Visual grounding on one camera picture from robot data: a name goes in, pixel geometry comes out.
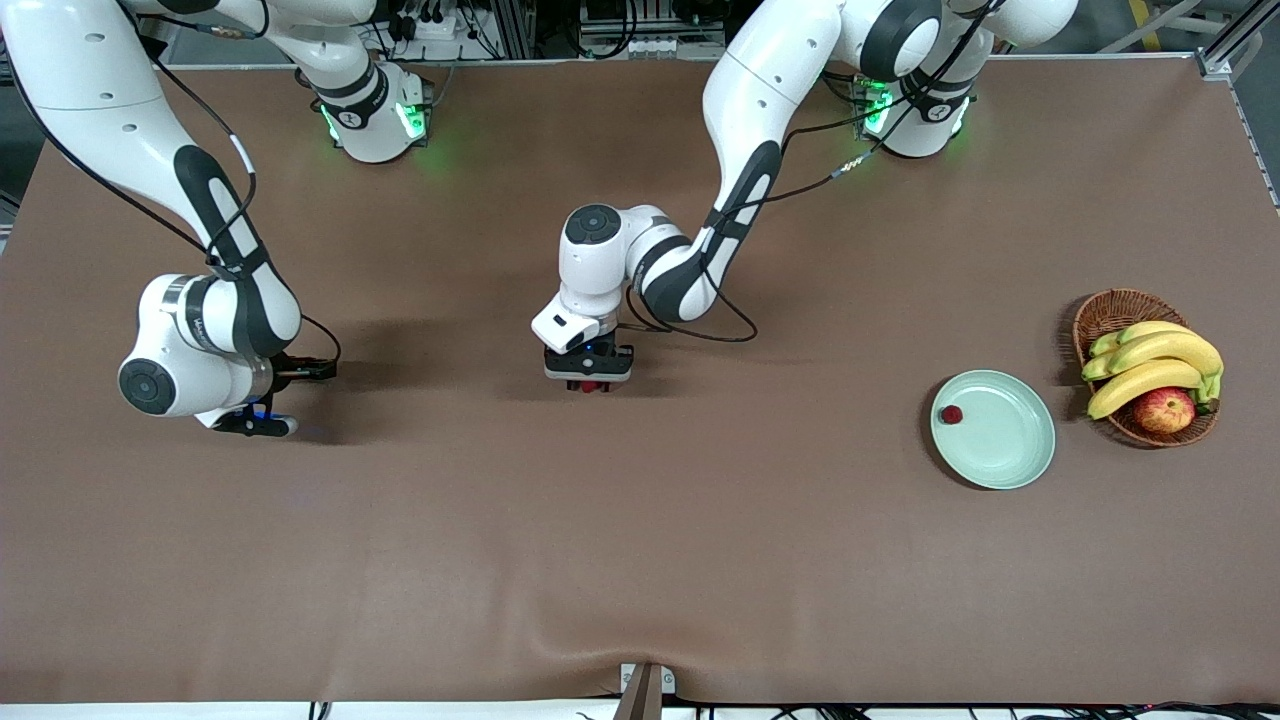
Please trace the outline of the white power strip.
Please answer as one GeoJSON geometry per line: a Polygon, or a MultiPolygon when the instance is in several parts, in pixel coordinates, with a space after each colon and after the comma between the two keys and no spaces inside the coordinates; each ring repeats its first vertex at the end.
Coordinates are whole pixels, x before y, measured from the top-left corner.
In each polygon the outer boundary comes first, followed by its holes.
{"type": "Polygon", "coordinates": [[[390,9],[387,32],[396,42],[452,41],[465,33],[453,0],[420,0],[390,9]]]}

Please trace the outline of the light green round plate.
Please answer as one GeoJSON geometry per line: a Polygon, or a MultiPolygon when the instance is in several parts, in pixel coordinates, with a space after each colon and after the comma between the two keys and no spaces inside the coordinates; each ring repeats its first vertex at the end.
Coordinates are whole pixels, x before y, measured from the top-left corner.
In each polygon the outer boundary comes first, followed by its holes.
{"type": "Polygon", "coordinates": [[[1018,489],[1044,474],[1056,450],[1056,429],[1042,397],[1005,372],[974,369],[947,379],[934,393],[931,438],[960,478],[986,489],[1018,489]],[[964,420],[945,425],[938,411],[959,405],[964,420]]]}

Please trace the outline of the aluminium frame post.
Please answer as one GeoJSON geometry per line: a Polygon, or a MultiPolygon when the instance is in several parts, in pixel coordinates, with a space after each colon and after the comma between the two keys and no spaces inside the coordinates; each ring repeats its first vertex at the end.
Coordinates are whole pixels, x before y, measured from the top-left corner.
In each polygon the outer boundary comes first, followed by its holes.
{"type": "Polygon", "coordinates": [[[490,0],[490,3],[504,59],[532,60],[538,44],[538,0],[490,0]]]}

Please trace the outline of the white terminal strip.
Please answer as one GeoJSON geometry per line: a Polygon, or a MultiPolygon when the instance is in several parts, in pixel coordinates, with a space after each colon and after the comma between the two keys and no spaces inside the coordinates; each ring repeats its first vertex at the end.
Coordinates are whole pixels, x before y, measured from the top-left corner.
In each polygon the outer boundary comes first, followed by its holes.
{"type": "Polygon", "coordinates": [[[628,60],[713,61],[723,53],[723,37],[717,35],[643,35],[628,42],[623,55],[628,60]]]}

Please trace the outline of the red yellow apple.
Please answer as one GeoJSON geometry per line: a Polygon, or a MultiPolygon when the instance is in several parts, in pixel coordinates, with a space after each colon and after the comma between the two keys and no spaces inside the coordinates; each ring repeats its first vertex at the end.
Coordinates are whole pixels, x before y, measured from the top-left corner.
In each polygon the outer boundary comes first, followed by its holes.
{"type": "Polygon", "coordinates": [[[1137,425],[1153,436],[1171,436],[1187,429],[1197,418],[1193,397],[1183,388],[1152,389],[1132,406],[1137,425]]]}

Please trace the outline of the metal table clamp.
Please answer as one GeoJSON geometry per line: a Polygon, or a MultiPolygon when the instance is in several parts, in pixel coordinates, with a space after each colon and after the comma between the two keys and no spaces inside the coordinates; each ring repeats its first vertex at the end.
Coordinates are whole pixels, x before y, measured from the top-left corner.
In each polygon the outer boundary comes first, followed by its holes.
{"type": "Polygon", "coordinates": [[[623,664],[620,691],[612,720],[662,720],[666,696],[676,693],[675,671],[653,662],[623,664]]]}

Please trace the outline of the brown wicker basket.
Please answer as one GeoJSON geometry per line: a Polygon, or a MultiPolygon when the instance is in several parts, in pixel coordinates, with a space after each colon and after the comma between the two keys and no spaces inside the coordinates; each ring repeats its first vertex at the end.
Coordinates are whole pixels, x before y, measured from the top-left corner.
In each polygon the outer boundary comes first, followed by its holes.
{"type": "MultiPolygon", "coordinates": [[[[1092,346],[1107,333],[1123,331],[1139,322],[1162,322],[1179,331],[1190,327],[1187,319],[1162,299],[1139,290],[1111,288],[1083,299],[1070,324],[1071,348],[1079,365],[1093,357],[1092,346]]],[[[1119,409],[1106,421],[1110,434],[1132,447],[1175,448],[1203,439],[1217,424],[1219,402],[1197,409],[1189,425],[1171,434],[1158,434],[1142,428],[1130,405],[1119,409]]]]}

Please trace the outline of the brown table cloth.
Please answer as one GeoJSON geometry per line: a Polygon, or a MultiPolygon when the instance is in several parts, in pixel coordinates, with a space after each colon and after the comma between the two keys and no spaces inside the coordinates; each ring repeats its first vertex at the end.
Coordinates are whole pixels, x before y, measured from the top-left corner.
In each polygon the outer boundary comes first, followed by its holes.
{"type": "Polygon", "coordinates": [[[570,393],[529,328],[561,225],[701,222],[708,72],[468,68],[381,167],[288,70],[189,73],[344,346],[288,439],[127,405],[140,292],[198,254],[46,150],[0,256],[0,702],[593,696],[652,660],[701,702],[1280,703],[1280,217],[1229,86],[993,61],[938,156],[763,209],[726,282],[755,341],[639,336],[570,393]],[[1111,288],[1220,352],[1203,439],[1088,418],[1070,324],[1111,288]],[[1050,410],[1029,486],[933,446],[974,369],[1050,410]]]}

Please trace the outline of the aluminium corner profile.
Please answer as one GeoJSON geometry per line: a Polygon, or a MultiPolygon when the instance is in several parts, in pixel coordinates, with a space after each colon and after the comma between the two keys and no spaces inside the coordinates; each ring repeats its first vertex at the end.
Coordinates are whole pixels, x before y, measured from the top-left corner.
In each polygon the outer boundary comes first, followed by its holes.
{"type": "Polygon", "coordinates": [[[1280,217],[1280,191],[1271,177],[1268,164],[1247,118],[1236,82],[1263,46],[1263,29],[1280,17],[1280,0],[1199,0],[1226,14],[1221,27],[1212,32],[1207,46],[1197,50],[1201,74],[1206,79],[1225,79],[1231,87],[1231,99],[1240,117],[1251,150],[1263,178],[1268,199],[1280,217]]]}

